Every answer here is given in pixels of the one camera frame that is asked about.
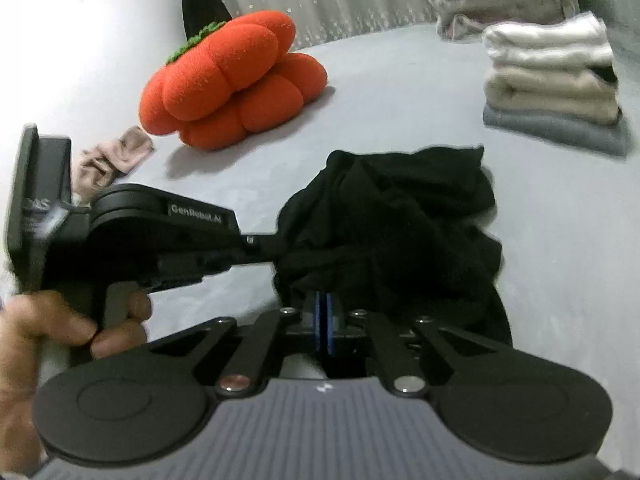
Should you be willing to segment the person's left hand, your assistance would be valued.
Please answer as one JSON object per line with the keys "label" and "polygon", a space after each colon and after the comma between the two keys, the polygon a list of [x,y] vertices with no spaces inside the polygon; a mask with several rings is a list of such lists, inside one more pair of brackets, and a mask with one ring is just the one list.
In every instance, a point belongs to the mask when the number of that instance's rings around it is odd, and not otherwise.
{"label": "person's left hand", "polygon": [[1,309],[1,471],[30,474],[41,463],[42,444],[32,421],[36,389],[68,364],[70,350],[93,359],[130,350],[148,340],[143,323],[152,315],[149,296],[138,289],[124,302],[125,318],[99,330],[59,292],[13,297]]}

